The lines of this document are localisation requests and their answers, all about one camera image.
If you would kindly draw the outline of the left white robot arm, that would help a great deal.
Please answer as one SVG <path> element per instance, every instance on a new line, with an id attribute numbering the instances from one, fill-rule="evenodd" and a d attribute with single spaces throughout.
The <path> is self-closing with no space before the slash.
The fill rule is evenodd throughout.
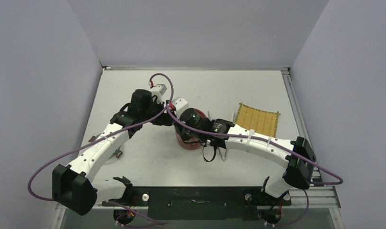
<path id="1" fill-rule="evenodd" d="M 142 128 L 145 123 L 170 125 L 164 118 L 167 100 L 164 85 L 149 90 L 137 89 L 131 101 L 115 113 L 104 131 L 83 153 L 68 165 L 57 165 L 52 172 L 52 198 L 80 216 L 96 203 L 116 200 L 120 205 L 132 201 L 131 182 L 126 177 L 112 177 L 94 182 L 98 171 L 111 155 Z"/>

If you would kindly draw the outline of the steel tongs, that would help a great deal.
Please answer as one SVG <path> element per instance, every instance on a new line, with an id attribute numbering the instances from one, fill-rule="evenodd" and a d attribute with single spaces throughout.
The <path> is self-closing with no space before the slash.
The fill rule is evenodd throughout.
<path id="1" fill-rule="evenodd" d="M 210 111 L 207 111 L 207 117 L 208 117 L 208 119 L 211 120 Z M 222 162 L 225 162 L 226 159 L 227 159 L 228 149 L 226 149 L 225 152 L 222 153 L 221 148 L 218 147 L 218 148 L 217 148 L 217 152 L 218 152 L 218 155 L 219 155 L 221 161 L 222 161 Z"/>

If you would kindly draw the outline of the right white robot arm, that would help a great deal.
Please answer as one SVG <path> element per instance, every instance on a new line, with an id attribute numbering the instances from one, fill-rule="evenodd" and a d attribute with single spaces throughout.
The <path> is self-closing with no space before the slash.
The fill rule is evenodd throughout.
<path id="1" fill-rule="evenodd" d="M 285 140 L 262 135 L 224 119 L 201 117 L 193 108 L 176 108 L 175 112 L 175 126 L 183 140 L 195 138 L 216 149 L 250 153 L 281 167 L 276 175 L 265 178 L 260 191 L 264 203 L 274 203 L 291 188 L 309 189 L 316 159 L 305 138 Z"/>

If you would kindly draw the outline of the glass lid with red clip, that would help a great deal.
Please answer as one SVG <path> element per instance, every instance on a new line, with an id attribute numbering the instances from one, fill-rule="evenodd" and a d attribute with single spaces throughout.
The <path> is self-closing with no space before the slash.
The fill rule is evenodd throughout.
<path id="1" fill-rule="evenodd" d="M 105 137 L 105 136 L 102 136 L 100 137 L 100 134 L 98 135 L 93 135 L 89 140 L 88 140 L 88 143 L 92 143 L 100 138 L 103 138 L 102 142 L 103 141 L 106 141 L 106 142 L 110 142 L 112 143 L 113 141 L 112 140 L 109 140 L 109 138 Z M 109 158 L 105 161 L 104 165 L 109 165 L 109 164 L 112 164 L 114 163 L 116 160 L 118 160 L 122 153 L 123 153 L 123 145 L 120 145 L 110 156 Z"/>

